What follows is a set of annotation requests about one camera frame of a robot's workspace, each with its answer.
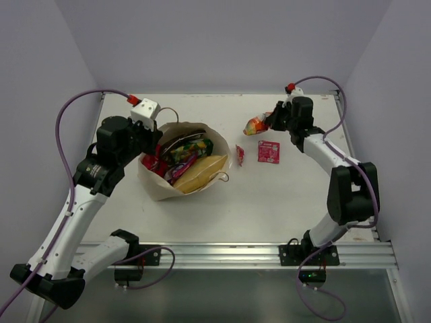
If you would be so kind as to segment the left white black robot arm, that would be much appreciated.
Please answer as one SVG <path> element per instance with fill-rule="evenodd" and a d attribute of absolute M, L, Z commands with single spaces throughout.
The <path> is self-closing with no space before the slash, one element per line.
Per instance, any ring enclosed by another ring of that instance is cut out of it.
<path fill-rule="evenodd" d="M 155 154 L 162 135 L 155 124 L 146 127 L 141 121 L 122 116 L 105 118 L 95 142 L 76 168 L 72 190 L 48 236 L 27 263 L 12 268 L 10 277 L 66 310 L 105 268 L 136 262 L 139 238 L 122 229 L 82 257 L 75 253 L 95 215 L 124 178 L 125 167 L 142 153 Z"/>

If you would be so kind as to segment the purple Fox's candy bag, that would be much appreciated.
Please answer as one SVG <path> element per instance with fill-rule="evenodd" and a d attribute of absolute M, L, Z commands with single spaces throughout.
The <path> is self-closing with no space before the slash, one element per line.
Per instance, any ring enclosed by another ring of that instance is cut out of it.
<path fill-rule="evenodd" d="M 164 175 L 164 179 L 173 185 L 196 161 L 197 154 L 193 154 L 184 161 L 179 162 L 170 168 Z"/>

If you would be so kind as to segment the orange snack packet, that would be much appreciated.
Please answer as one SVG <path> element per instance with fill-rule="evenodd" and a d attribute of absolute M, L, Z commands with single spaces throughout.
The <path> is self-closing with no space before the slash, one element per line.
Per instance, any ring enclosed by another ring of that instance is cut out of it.
<path fill-rule="evenodd" d="M 255 116 L 254 118 L 250 119 L 244 130 L 243 133 L 246 136 L 252 136 L 252 135 L 258 135 L 260 133 L 263 133 L 269 129 L 269 126 L 265 124 L 265 119 L 270 115 L 270 112 L 265 112 L 262 114 L 259 114 Z"/>

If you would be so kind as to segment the green snack packet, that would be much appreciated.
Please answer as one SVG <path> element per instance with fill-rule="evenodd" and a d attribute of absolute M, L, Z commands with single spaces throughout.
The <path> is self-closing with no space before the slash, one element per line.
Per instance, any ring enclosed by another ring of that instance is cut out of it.
<path fill-rule="evenodd" d="M 210 156 L 213 152 L 213 142 L 210 139 L 195 139 L 187 141 L 169 152 L 175 163 L 187 161 L 192 155 L 198 158 Z"/>

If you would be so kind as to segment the brown paper bag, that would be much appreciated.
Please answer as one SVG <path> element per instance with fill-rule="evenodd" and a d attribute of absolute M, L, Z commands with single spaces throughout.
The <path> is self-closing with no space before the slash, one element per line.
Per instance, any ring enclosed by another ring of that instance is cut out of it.
<path fill-rule="evenodd" d="M 137 177 L 139 178 L 144 190 L 150 196 L 151 200 L 162 201 L 173 197 L 187 196 L 203 191 L 218 181 L 229 181 L 227 171 L 232 164 L 230 148 L 225 138 L 207 124 L 201 122 L 167 122 L 159 128 L 159 130 L 163 132 L 159 144 L 167 143 L 168 140 L 173 139 L 175 135 L 181 135 L 187 131 L 195 131 L 199 129 L 205 130 L 205 138 L 211 139 L 215 143 L 215 154 L 226 156 L 221 168 L 210 176 L 209 182 L 206 185 L 202 185 L 198 187 L 197 190 L 191 191 L 190 193 L 183 193 L 176 188 L 173 188 L 165 179 L 156 173 L 148 170 L 142 164 L 142 161 L 146 157 L 146 154 L 142 153 L 137 158 Z"/>

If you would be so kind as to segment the red pink candy packet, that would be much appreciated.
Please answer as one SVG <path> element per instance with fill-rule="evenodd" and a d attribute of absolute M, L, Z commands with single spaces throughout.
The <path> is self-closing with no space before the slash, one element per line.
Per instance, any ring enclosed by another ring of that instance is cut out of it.
<path fill-rule="evenodd" d="M 272 141 L 259 141 L 258 162 L 278 164 L 280 160 L 280 144 Z"/>

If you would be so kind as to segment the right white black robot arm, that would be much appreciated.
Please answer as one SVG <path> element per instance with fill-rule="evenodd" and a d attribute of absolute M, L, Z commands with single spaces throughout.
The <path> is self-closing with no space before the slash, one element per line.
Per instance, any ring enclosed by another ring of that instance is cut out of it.
<path fill-rule="evenodd" d="M 265 118 L 274 131 L 286 131 L 293 145 L 312 158 L 329 175 L 327 214 L 306 231 L 300 245 L 289 247 L 291 255 L 300 255 L 308 264 L 317 263 L 324 249 L 339 240 L 351 228 L 363 228 L 362 222 L 378 219 L 380 211 L 376 166 L 362 163 L 346 155 L 314 125 L 313 101 L 296 96 L 279 101 Z"/>

